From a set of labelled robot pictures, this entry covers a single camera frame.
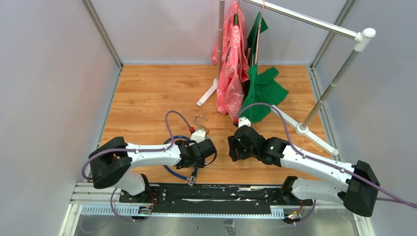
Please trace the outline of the brass padlock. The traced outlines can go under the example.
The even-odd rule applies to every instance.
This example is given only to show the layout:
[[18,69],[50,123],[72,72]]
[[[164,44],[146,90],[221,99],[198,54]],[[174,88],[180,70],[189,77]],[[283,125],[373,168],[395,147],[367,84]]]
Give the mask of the brass padlock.
[[204,131],[205,132],[205,134],[207,135],[208,133],[209,133],[209,130],[204,126],[204,125],[202,125],[201,123],[199,123],[198,121],[197,121],[197,119],[198,118],[202,118],[204,121],[208,121],[208,119],[206,118],[206,117],[204,117],[204,116],[202,116],[202,115],[196,115],[194,118],[193,118],[193,121],[194,121],[194,123],[197,125],[197,130],[200,130],[200,131]]

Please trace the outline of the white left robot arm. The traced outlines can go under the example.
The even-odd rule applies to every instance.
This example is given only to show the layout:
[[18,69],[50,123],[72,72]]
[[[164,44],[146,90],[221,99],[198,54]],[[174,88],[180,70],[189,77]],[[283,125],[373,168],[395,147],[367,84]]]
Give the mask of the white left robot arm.
[[150,186],[144,174],[132,169],[143,166],[166,165],[177,169],[203,168],[206,158],[216,155],[210,139],[175,140],[162,145],[136,145],[125,142],[123,137],[112,138],[92,152],[87,165],[95,189],[118,188],[130,194],[137,202],[150,199]]

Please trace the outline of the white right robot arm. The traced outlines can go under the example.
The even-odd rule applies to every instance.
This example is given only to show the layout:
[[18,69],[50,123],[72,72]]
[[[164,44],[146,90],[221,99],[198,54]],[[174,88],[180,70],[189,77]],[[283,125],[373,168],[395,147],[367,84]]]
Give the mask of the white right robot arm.
[[228,137],[232,161],[255,158],[266,165],[290,168],[317,177],[307,180],[288,176],[281,187],[287,205],[299,200],[321,200],[342,204],[354,214],[370,217],[380,183],[371,166],[338,162],[292,146],[278,137],[264,138],[254,128],[243,125]]

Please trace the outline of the blue cable lock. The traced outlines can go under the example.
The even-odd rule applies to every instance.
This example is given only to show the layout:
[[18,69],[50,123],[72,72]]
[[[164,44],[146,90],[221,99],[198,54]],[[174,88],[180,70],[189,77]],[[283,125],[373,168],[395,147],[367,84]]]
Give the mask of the blue cable lock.
[[[174,141],[174,140],[178,140],[178,139],[182,139],[182,140],[185,140],[185,141],[187,141],[187,142],[190,142],[190,141],[191,141],[191,139],[190,139],[190,138],[188,138],[188,137],[186,137],[186,136],[177,135],[177,136],[174,136],[173,138],[168,138],[168,139],[164,142],[164,144],[168,144],[170,141]],[[179,162],[179,165],[176,165],[176,168],[177,168],[177,169],[182,169],[182,168],[191,167],[191,165],[186,165],[186,164],[187,164],[187,161],[180,161],[180,162]],[[191,176],[190,176],[190,177],[186,177],[186,176],[184,176],[184,175],[181,175],[181,174],[179,174],[179,173],[177,173],[177,172],[173,171],[173,170],[172,170],[170,167],[168,167],[167,165],[164,165],[163,167],[165,168],[165,170],[167,170],[167,171],[168,171],[169,173],[171,173],[172,175],[174,175],[174,176],[176,176],[176,177],[178,177],[178,178],[180,178],[180,179],[183,179],[183,180],[188,180],[188,185],[189,185],[189,186],[193,186],[193,185],[195,184],[195,181],[196,181],[196,178],[197,178],[198,167],[194,167],[194,171],[192,172],[192,174],[191,174]]]

